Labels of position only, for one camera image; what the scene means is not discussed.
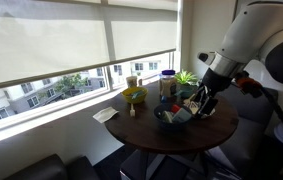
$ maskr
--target white napkin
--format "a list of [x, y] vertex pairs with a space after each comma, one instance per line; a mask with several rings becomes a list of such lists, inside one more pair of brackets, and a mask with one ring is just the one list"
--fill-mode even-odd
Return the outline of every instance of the white napkin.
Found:
[[111, 106], [99, 111], [96, 113], [93, 118], [99, 121], [100, 123], [104, 123], [105, 121], [109, 120], [113, 115], [115, 115], [117, 110], [113, 109]]

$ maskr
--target dark wooden table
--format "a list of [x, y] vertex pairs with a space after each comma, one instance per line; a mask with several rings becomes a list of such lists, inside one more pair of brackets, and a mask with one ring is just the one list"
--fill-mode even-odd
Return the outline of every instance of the dark wooden table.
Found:
[[226, 141], [237, 128], [236, 110], [224, 98], [217, 97], [219, 103], [212, 116], [192, 119], [180, 132], [163, 130], [156, 122], [153, 113], [154, 108], [160, 104], [158, 82], [145, 87], [149, 92], [143, 103], [134, 105], [135, 117], [130, 116], [130, 104], [121, 94], [102, 103], [104, 108], [112, 106], [119, 111], [105, 122], [108, 131], [120, 142], [145, 152], [145, 158], [148, 152], [159, 154], [203, 152]]

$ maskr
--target dark bowl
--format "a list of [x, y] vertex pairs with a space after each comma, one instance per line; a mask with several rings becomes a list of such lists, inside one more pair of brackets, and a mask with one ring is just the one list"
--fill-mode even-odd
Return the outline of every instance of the dark bowl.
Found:
[[[156, 117], [156, 121], [158, 122], [159, 126], [162, 129], [167, 130], [167, 131], [181, 131], [186, 127], [187, 123], [191, 120], [190, 118], [189, 120], [182, 122], [182, 123], [168, 123], [162, 120], [161, 114], [163, 113], [163, 111], [170, 111], [174, 104], [175, 103], [163, 103], [157, 106], [156, 108], [154, 108], [154, 111], [153, 111]], [[184, 108], [186, 111], [192, 114], [191, 110], [188, 107], [184, 105], [180, 105], [180, 104], [176, 104], [176, 105]]]

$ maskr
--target bottle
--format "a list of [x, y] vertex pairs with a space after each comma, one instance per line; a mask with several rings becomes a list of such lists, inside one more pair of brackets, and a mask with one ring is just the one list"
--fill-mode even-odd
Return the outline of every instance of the bottle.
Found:
[[160, 95], [162, 100], [166, 100], [176, 93], [176, 79], [174, 70], [164, 70], [160, 77]]

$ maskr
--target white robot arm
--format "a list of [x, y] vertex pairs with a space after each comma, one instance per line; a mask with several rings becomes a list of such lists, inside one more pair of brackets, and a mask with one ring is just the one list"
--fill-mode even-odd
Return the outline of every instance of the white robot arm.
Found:
[[283, 83], [283, 2], [254, 2], [246, 6], [227, 31], [221, 48], [214, 53], [199, 53], [210, 67], [202, 79], [199, 114], [209, 114], [233, 78], [252, 60], [260, 60], [271, 76]]

